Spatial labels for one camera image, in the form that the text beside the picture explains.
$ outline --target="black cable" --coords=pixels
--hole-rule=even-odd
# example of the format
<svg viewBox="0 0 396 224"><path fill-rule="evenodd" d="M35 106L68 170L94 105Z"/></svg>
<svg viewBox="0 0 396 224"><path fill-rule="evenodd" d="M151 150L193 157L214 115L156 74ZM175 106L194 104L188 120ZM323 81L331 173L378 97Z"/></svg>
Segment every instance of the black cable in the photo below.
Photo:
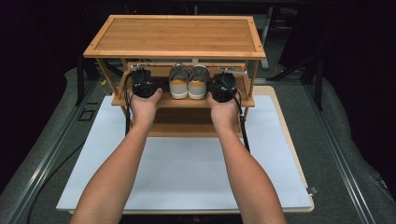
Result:
<svg viewBox="0 0 396 224"><path fill-rule="evenodd" d="M35 198L32 201L32 204L30 205L29 208L29 213L27 214L27 224L30 223L30 217L32 216L33 208L35 207L35 202L38 199L38 196L40 195L41 191L43 188L48 184L48 182L52 179L52 177L58 172L58 170L85 144L85 140L69 155L64 159L64 161L50 174L46 180L43 182L43 185L41 185L40 189L38 190L37 194L35 195Z"/></svg>
<svg viewBox="0 0 396 224"><path fill-rule="evenodd" d="M127 88L127 84L128 84L128 78L132 77L132 73L130 75L128 75L128 77L125 78L124 80L124 99L125 99L125 106L126 106L126 115L125 115L125 135L129 132L130 128L131 128L131 100L132 97L134 96L134 93L137 91L137 89L139 87L136 87L136 89L132 92L132 96L130 97L130 99L128 99L128 88Z"/></svg>
<svg viewBox="0 0 396 224"><path fill-rule="evenodd" d="M240 101L238 101L238 99L236 99L235 94L233 93L231 88L227 85L227 83L223 79L221 79L221 82L227 88L227 90L230 92L231 96L233 97L233 99L236 102L236 105L238 105L239 120L240 120L240 123L241 123L241 131L242 131L242 136L244 138L244 145L245 145L245 148L247 149L247 151L250 152L250 147L248 145L248 135L247 135L247 131L246 131L246 128L245 128L245 116L244 116L244 114L242 112L242 104L241 104ZM239 98L241 99L242 98L241 92L238 89L236 89L236 91L238 92Z"/></svg>

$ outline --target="gray shoe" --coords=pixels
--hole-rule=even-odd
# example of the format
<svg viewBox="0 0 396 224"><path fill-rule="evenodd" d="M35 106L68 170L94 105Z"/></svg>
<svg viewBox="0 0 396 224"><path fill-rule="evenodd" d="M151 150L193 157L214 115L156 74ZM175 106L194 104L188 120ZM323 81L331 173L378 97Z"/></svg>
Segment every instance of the gray shoe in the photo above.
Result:
<svg viewBox="0 0 396 224"><path fill-rule="evenodd" d="M190 69L183 63L176 63L169 71L169 89L174 99L184 99L189 94L187 80Z"/></svg>
<svg viewBox="0 0 396 224"><path fill-rule="evenodd" d="M201 100L205 97L209 77L209 69L202 64L197 64L191 69L189 76L189 97L191 99Z"/></svg>

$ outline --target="forearm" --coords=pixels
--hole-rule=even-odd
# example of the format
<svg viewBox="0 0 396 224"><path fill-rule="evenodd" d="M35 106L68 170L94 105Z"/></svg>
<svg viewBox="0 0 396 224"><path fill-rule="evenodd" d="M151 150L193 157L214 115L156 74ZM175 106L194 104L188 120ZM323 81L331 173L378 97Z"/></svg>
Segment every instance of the forearm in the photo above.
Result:
<svg viewBox="0 0 396 224"><path fill-rule="evenodd" d="M118 223L134 185L149 132L136 124L94 174L71 223Z"/></svg>
<svg viewBox="0 0 396 224"><path fill-rule="evenodd" d="M286 222L268 175L229 128L217 128L227 174L244 223Z"/></svg>

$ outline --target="metal rail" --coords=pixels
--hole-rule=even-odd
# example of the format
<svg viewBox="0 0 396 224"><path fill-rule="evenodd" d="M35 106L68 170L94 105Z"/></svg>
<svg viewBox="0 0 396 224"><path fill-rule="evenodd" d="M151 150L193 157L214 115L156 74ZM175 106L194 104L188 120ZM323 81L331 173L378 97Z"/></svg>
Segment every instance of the metal rail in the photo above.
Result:
<svg viewBox="0 0 396 224"><path fill-rule="evenodd" d="M85 105L85 103L88 101L89 96L95 88L95 84L96 82L94 81L88 84L87 95L84 98L82 105ZM30 206L32 205L36 194L38 193L48 174L50 173L53 164L55 163L61 152L61 148L67 136L67 133L72 127L73 122L78 118L78 115L81 113L83 108L84 106L74 107L53 147L44 156L43 160L38 165L29 183L21 194L21 197L18 199L15 206L11 209L6 219L6 223L25 223L25 217L27 215L27 212L29 211Z"/></svg>
<svg viewBox="0 0 396 224"><path fill-rule="evenodd" d="M318 109L314 101L315 95L313 93L312 87L309 85L304 85L304 90L308 96L310 103L315 108L319 121L324 129L324 132L327 135L327 138L331 145L331 153L334 158L335 164L337 165L338 171L340 172L340 175L344 180L344 184L355 206L355 209L359 215L359 218L361 219L361 223L367 223L367 224L375 223L374 217L371 214L366 201L364 200L364 197L361 193L358 183L356 182L355 177L353 176L352 172L349 169L343 151L338 145L338 142L332 132L332 128L329 122L327 121L324 112Z"/></svg>

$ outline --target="wooden shelf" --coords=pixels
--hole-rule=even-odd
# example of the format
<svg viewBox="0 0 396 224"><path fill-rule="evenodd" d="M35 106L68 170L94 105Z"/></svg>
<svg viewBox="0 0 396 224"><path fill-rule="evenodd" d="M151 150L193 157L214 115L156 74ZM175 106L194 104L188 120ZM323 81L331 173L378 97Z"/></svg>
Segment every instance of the wooden shelf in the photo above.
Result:
<svg viewBox="0 0 396 224"><path fill-rule="evenodd" d="M129 69L124 72L123 77L120 81L120 84L118 86L119 89L119 94L114 95L112 104L113 105L121 105L125 106L125 99L124 99L124 91L123 90L123 84L125 78L128 76L128 74L131 72L131 65L134 65L135 63L128 63ZM194 66L197 63L184 63L187 66ZM228 67L232 68L238 71L245 71L245 64L244 63L200 63L208 67L210 76L211 78L218 73L221 73L221 71L218 69L218 67ZM146 70L151 71L151 76L153 80L157 82L162 82L166 83L169 77L169 71L172 68L174 63L151 63L150 66L146 68ZM250 90L250 82L248 80L248 75L234 75L235 80L236 80L236 85L235 87L241 91L242 95L242 107L254 107L254 100L252 96L248 96L249 90ZM132 87L132 80L128 80L128 86L127 88ZM192 100L189 97L181 100L176 100L172 98L171 93L166 90L167 87L165 87L165 91L163 92L163 97L158 103L159 107L195 107L195 108L209 108L209 105L206 102L206 99L202 100Z"/></svg>
<svg viewBox="0 0 396 224"><path fill-rule="evenodd" d="M255 105L252 83L260 60L265 59L265 52L251 16L110 15L84 51L84 57L95 58L99 63L113 90L112 104L119 106L124 113L123 90L125 78L131 73L130 59L234 62L202 63L209 68L211 78L221 73L218 67L246 71L248 61L254 61L251 80L248 75L234 74L235 87L241 92L241 105L248 112L248 108ZM110 58L120 59L124 67L118 84L106 66L105 59ZM160 108L149 136L216 137L206 99L172 98L168 78L174 64L150 63L146 68L151 71L154 81L165 83ZM197 63L184 64L194 66ZM128 79L126 88L130 87L132 80ZM235 122L234 130L242 136L238 121Z"/></svg>

